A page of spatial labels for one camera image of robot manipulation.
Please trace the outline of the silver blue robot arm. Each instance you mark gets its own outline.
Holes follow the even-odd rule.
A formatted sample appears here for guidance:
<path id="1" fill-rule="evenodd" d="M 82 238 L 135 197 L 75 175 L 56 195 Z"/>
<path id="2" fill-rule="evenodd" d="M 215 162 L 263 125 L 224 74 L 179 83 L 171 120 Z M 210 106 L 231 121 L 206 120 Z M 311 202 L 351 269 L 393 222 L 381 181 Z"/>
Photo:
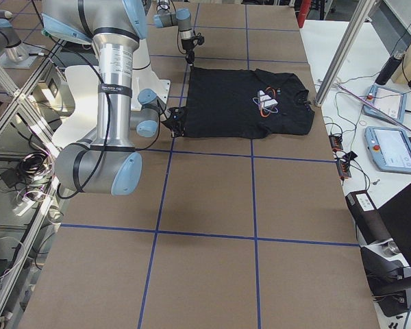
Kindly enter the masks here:
<path id="1" fill-rule="evenodd" d="M 129 195 L 142 171 L 129 139 L 133 54 L 147 37 L 142 1 L 43 1 L 42 17 L 50 35 L 92 45 L 99 64 L 97 125 L 59 153 L 60 185 L 75 194 Z"/>
<path id="2" fill-rule="evenodd" d="M 157 1 L 153 23 L 157 28 L 177 26 L 183 54 L 189 66 L 195 62 L 194 49 L 203 44 L 203 36 L 196 34 L 191 24 L 191 13 L 187 8 L 171 11 L 170 1 Z"/>

